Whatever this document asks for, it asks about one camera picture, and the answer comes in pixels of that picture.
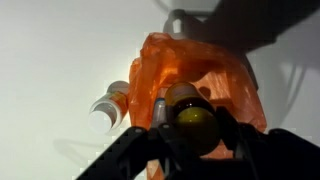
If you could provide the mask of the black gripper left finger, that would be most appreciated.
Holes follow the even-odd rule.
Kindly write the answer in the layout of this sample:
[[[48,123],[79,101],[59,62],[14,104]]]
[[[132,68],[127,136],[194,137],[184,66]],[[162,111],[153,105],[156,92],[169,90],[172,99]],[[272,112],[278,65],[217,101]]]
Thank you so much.
[[[170,124],[125,130],[76,180],[135,180],[151,160],[159,160],[164,180],[182,177],[174,157],[179,136]]]

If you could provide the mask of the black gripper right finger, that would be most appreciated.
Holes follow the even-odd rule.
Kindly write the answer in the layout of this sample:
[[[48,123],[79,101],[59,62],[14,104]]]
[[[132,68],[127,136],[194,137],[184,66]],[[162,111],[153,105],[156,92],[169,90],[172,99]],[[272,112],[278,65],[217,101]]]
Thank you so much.
[[[222,140],[233,158],[216,162],[217,180],[320,180],[320,148],[276,128],[267,134],[216,109]]]

